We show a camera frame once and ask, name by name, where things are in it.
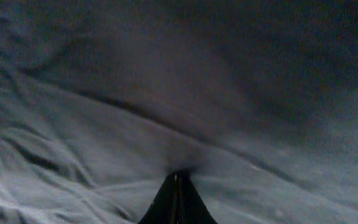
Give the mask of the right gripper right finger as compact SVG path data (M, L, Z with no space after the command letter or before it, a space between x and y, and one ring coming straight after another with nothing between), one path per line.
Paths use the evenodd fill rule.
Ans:
M190 179L188 170L177 172L177 223L218 224Z

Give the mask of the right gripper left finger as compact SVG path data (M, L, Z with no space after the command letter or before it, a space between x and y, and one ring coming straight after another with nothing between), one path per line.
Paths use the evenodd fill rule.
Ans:
M155 198L138 224L174 224L177 215L177 175L163 181Z

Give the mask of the navy blue shorts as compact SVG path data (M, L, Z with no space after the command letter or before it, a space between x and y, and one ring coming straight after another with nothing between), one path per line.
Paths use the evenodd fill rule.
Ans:
M358 1L0 1L0 223L358 223Z

